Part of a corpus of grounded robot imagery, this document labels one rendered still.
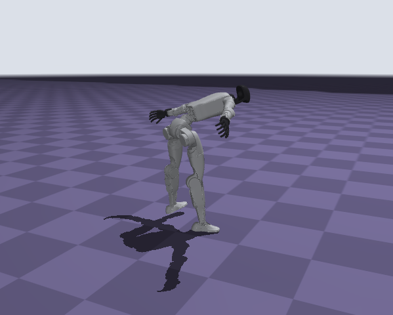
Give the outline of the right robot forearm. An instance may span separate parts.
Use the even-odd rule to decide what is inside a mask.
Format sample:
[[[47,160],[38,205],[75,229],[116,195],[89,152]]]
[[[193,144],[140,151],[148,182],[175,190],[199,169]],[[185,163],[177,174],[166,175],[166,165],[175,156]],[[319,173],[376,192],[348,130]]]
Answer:
[[[227,108],[227,109],[223,110],[222,115],[220,117],[226,116],[229,120],[231,120],[232,116],[234,116],[234,115],[235,115],[235,111],[232,108]],[[219,119],[219,121],[220,121],[220,119]]]

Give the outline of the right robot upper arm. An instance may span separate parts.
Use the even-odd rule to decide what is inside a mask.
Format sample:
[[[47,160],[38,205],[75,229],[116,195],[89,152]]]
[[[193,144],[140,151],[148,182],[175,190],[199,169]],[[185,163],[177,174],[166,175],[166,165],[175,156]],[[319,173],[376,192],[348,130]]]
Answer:
[[[228,97],[224,98],[223,99],[223,104],[224,104],[224,109],[223,110],[225,110],[227,108],[234,109],[236,107],[235,102],[234,102],[232,96],[228,96]],[[234,115],[232,117],[234,117]]]

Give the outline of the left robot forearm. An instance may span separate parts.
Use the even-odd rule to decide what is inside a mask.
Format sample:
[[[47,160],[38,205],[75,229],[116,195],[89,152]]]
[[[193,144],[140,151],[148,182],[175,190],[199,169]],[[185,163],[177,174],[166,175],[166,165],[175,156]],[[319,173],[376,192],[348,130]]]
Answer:
[[[168,116],[177,116],[180,114],[186,114],[186,106],[187,104],[183,104],[182,106],[178,107],[178,108],[172,108],[172,110],[167,111],[167,115]]]

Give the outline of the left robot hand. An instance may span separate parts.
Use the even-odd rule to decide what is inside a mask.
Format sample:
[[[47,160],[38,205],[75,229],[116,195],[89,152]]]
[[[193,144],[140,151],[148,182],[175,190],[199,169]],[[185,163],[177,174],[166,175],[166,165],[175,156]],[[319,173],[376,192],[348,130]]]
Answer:
[[[167,115],[167,111],[169,111],[169,110],[172,110],[172,108],[169,108],[169,109],[165,109],[165,111],[163,111],[163,110],[156,110],[156,111],[152,111],[152,112],[150,112],[150,115],[149,115],[149,117],[150,117],[150,120],[151,120],[151,122],[152,121],[154,121],[154,120],[156,120],[156,119],[159,119],[157,122],[156,122],[156,124],[158,124],[161,120],[162,120],[162,118],[164,118],[165,116],[167,116],[167,117],[169,117],[169,115]],[[157,112],[157,113],[155,113],[155,112]],[[154,113],[154,114],[152,114],[152,113]],[[153,115],[153,116],[152,116]],[[154,118],[155,117],[155,118]]]

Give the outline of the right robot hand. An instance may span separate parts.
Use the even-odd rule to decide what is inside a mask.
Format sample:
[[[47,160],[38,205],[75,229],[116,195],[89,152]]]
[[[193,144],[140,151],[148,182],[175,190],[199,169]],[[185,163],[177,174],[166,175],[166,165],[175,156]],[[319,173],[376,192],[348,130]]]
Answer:
[[[223,128],[223,130],[221,130],[221,132],[219,132],[218,134],[221,134],[221,133],[223,133],[223,132],[225,131],[225,133],[224,133],[223,135],[221,135],[220,137],[225,136],[225,138],[227,138],[228,135],[229,135],[229,124],[230,124],[230,120],[224,115],[224,116],[222,116],[222,117],[220,118],[220,123],[216,124],[215,127],[218,126],[218,125],[220,125],[220,124],[221,124],[222,126],[219,127],[219,128],[217,129],[217,131],[220,130],[220,129],[222,129],[222,128]]]

